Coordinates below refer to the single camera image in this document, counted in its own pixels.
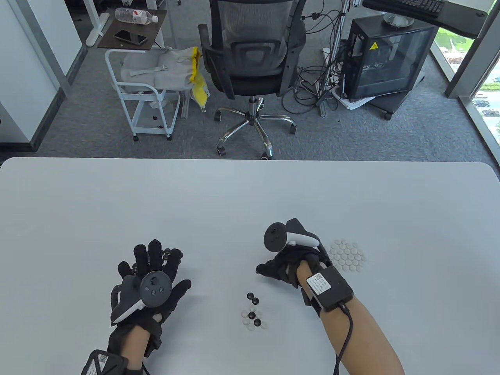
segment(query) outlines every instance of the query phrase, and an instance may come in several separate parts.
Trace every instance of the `black glove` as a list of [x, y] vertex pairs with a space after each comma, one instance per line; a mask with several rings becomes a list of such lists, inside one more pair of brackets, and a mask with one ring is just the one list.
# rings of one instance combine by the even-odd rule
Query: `black glove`
[[[133, 249], [135, 262], [137, 264], [136, 276], [141, 280], [151, 271], [163, 271], [172, 281], [177, 275], [177, 269], [182, 252], [176, 248], [172, 249], [168, 255], [166, 264], [163, 265], [162, 244], [157, 239], [152, 240], [148, 245], [148, 251], [143, 244], [137, 245]], [[122, 277], [133, 275], [133, 270], [126, 261], [118, 265], [118, 273]], [[109, 337], [108, 349], [110, 353], [120, 354], [123, 339], [135, 326], [140, 326], [151, 334], [147, 345], [145, 357], [149, 357], [154, 349], [158, 349], [162, 343], [160, 336], [162, 334], [161, 324], [175, 310], [179, 300], [191, 288], [191, 280], [185, 279], [172, 288], [170, 297], [159, 307], [144, 307], [142, 310], [134, 311], [123, 321], [116, 325], [116, 329]]]
[[313, 274], [322, 269], [320, 262], [323, 262], [327, 267], [332, 265], [323, 245], [320, 244], [318, 249], [300, 245], [287, 245], [274, 259], [259, 264], [255, 271], [259, 275], [283, 280], [285, 283], [292, 284], [294, 288], [297, 288], [300, 285], [297, 279], [297, 269], [301, 261], [306, 261], [309, 264]]

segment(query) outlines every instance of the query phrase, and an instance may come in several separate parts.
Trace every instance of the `office chair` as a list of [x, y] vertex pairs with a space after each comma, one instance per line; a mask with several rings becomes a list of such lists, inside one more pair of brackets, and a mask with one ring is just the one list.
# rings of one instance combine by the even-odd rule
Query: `office chair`
[[244, 118], [220, 137], [217, 154], [226, 153], [224, 143], [247, 125], [253, 126], [266, 152], [261, 159], [273, 157], [273, 146], [261, 121], [297, 124], [289, 116], [261, 114], [264, 98], [282, 97], [297, 79], [299, 54], [306, 43], [306, 27], [301, 20], [306, 0], [210, 0], [212, 43], [206, 24], [198, 25], [203, 61], [213, 84], [229, 99], [250, 96], [248, 111], [219, 107], [214, 119], [221, 121], [229, 112]]

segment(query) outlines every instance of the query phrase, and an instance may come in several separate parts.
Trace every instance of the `floor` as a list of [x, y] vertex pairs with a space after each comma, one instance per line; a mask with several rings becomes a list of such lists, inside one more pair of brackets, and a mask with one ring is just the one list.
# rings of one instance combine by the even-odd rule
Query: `floor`
[[[197, 25], [210, 21], [208, 1], [183, 0], [181, 6], [172, 1], [172, 14], [180, 48], [199, 45]], [[321, 9], [321, 0], [307, 2], [305, 14]], [[333, 9], [335, 0], [325, 0], [325, 9]], [[367, 9], [354, 9], [350, 17], [369, 14]], [[85, 15], [75, 23], [82, 39], [88, 35], [89, 22]], [[168, 21], [163, 32], [169, 38]], [[345, 33], [349, 32], [349, 21]], [[308, 35], [306, 47], [300, 55], [300, 65], [317, 64], [321, 60], [320, 48], [325, 47], [330, 32]], [[274, 159], [281, 160], [366, 160], [366, 161], [429, 161], [429, 162], [482, 162], [489, 164], [500, 176], [494, 161], [475, 126], [454, 99], [443, 92], [446, 82], [432, 57], [425, 61], [422, 71], [425, 79], [420, 83], [391, 121], [382, 118], [382, 112], [365, 105], [354, 111], [339, 106], [328, 111], [327, 118], [319, 117], [316, 109], [292, 115], [298, 124], [296, 135], [288, 133], [285, 125], [264, 124], [274, 148]], [[202, 113], [191, 102], [188, 119], [179, 118], [173, 141], [161, 135], [140, 135], [133, 142], [118, 97], [111, 86], [104, 63], [104, 51], [90, 48], [74, 81], [70, 97], [61, 105], [37, 153], [39, 157], [82, 158], [218, 158], [216, 143], [228, 127], [239, 119], [226, 115], [222, 122], [213, 120], [218, 106], [231, 106], [246, 110], [247, 99], [228, 100], [218, 92], [205, 73], [211, 97], [207, 113]], [[285, 105], [300, 112], [293, 100]], [[266, 114], [286, 114], [281, 100], [268, 95]], [[231, 159], [258, 159], [265, 151], [258, 134], [247, 127], [226, 143]], [[1, 154], [0, 161], [16, 156]]]

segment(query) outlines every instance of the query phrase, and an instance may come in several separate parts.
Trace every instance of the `chair base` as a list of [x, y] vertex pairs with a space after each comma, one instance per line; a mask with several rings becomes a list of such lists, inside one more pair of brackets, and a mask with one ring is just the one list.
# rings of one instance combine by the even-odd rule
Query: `chair base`
[[215, 112], [215, 121], [222, 120], [222, 112], [229, 112], [241, 116], [244, 118], [242, 122], [233, 126], [228, 131], [226, 131], [219, 139], [217, 143], [217, 154], [223, 156], [226, 153], [224, 148], [224, 143], [236, 132], [243, 129], [245, 126], [250, 125], [257, 130], [260, 139], [264, 143], [265, 153], [260, 157], [263, 160], [269, 160], [273, 158], [273, 145], [269, 140], [268, 135], [262, 128], [260, 121], [280, 121], [290, 124], [290, 134], [295, 134], [297, 131], [297, 124], [295, 121], [289, 117], [280, 114], [260, 114], [260, 110], [264, 107], [264, 98], [251, 96], [248, 100], [248, 112], [243, 113], [240, 110], [229, 107], [219, 107]]

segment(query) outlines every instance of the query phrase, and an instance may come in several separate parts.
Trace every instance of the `black wrist module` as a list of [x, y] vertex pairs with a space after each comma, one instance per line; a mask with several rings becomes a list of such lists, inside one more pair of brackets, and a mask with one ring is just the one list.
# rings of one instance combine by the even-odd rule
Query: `black wrist module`
[[307, 280], [314, 299], [324, 311], [339, 307], [339, 303], [347, 303], [354, 298], [354, 292], [333, 266], [324, 268]]

